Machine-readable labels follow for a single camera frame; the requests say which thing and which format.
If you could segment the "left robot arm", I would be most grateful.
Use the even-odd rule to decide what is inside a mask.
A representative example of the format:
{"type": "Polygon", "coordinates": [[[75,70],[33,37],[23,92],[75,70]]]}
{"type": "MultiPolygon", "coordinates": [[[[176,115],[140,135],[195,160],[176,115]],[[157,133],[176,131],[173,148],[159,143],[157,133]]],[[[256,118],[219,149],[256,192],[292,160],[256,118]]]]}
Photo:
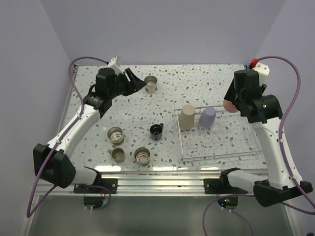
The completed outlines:
{"type": "Polygon", "coordinates": [[[70,157],[86,133],[110,109],[113,99],[132,95],[145,86],[146,83],[129,68],[121,73],[110,67],[100,69],[77,114],[51,141],[37,144],[33,149],[36,178],[61,188],[84,184],[91,193],[99,192],[102,187],[99,172],[93,168],[74,167],[70,157]]]}

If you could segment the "dark blue mug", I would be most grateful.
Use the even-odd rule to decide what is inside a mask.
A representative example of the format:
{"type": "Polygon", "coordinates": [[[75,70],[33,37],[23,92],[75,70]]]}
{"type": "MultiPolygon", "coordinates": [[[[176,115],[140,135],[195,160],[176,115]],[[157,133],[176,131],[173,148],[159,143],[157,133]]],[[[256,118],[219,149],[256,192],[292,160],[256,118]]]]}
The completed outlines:
{"type": "Polygon", "coordinates": [[[158,141],[162,138],[163,136],[163,127],[164,124],[160,123],[160,124],[153,124],[150,127],[150,137],[152,140],[154,141],[158,141]]]}

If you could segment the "pink plastic cup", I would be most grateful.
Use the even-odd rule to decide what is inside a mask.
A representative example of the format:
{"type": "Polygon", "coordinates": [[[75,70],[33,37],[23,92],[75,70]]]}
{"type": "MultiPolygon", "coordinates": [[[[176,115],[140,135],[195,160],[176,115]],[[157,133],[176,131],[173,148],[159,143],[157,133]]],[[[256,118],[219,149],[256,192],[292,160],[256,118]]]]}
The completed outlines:
{"type": "Polygon", "coordinates": [[[224,109],[227,111],[227,112],[230,112],[230,113],[236,113],[238,112],[237,108],[235,105],[232,104],[232,102],[228,101],[228,100],[223,100],[223,103],[222,103],[224,109]]]}

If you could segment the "lilac plastic cup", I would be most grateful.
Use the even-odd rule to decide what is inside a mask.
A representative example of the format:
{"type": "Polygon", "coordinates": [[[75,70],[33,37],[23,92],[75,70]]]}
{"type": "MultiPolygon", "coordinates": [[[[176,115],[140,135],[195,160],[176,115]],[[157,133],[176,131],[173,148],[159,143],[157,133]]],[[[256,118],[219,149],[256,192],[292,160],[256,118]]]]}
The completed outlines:
{"type": "Polygon", "coordinates": [[[207,107],[201,113],[199,118],[199,126],[203,128],[211,128],[216,119],[216,110],[214,107],[207,107]]]}

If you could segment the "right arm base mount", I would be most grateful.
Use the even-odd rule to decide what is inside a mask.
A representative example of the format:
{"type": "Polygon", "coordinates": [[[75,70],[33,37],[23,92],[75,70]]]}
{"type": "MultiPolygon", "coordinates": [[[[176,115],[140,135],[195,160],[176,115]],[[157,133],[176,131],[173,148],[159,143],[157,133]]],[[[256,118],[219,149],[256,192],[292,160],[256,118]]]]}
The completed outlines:
{"type": "MultiPolygon", "coordinates": [[[[240,188],[232,187],[228,183],[227,174],[236,170],[240,169],[231,168],[228,170],[224,170],[221,172],[219,178],[205,178],[203,180],[205,194],[247,194],[247,191],[240,188]]],[[[220,207],[233,210],[237,207],[239,201],[238,197],[227,197],[217,200],[217,202],[220,207]]]]}

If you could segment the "beige plastic cup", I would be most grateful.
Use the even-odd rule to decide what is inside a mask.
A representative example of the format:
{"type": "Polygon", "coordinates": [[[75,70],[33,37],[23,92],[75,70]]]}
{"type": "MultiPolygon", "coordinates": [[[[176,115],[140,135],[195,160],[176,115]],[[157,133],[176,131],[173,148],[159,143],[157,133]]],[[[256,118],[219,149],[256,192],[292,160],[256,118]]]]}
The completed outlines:
{"type": "Polygon", "coordinates": [[[181,130],[189,130],[194,126],[195,108],[187,104],[179,115],[179,126],[181,130]]]}

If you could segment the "cream metal cup brown band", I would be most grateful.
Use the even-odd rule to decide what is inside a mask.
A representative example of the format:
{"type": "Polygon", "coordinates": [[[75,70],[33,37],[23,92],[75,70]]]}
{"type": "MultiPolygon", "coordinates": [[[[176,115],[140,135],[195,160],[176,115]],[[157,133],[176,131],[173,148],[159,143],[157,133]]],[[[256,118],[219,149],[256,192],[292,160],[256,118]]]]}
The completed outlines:
{"type": "Polygon", "coordinates": [[[146,83],[146,86],[145,86],[146,92],[150,94],[155,93],[157,89],[157,82],[158,82],[157,78],[155,76],[147,76],[144,79],[144,82],[146,83]]]}

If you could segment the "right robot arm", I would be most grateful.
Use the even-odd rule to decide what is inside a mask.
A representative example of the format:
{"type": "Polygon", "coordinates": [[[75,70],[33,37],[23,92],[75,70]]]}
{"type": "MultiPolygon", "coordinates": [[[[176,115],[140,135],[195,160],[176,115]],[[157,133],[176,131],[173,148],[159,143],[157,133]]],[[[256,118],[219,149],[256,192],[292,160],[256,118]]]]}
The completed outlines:
{"type": "Polygon", "coordinates": [[[238,70],[225,99],[236,106],[254,129],[267,163],[268,177],[231,168],[221,172],[219,187],[225,193],[240,188],[252,193],[261,206],[269,207],[311,193],[313,187],[302,179],[294,165],[283,131],[280,103],[273,95],[263,95],[265,89],[259,72],[238,70]]]}

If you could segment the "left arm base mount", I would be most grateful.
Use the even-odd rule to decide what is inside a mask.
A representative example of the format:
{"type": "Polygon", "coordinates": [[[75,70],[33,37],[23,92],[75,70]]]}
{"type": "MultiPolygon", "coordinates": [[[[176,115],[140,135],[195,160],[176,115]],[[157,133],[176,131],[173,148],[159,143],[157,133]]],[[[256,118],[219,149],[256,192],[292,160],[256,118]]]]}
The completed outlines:
{"type": "Polygon", "coordinates": [[[85,196],[84,205],[90,211],[106,208],[111,201],[111,194],[117,193],[118,179],[103,178],[102,174],[90,167],[76,169],[72,184],[75,185],[74,193],[99,194],[100,196],[85,196]]]}

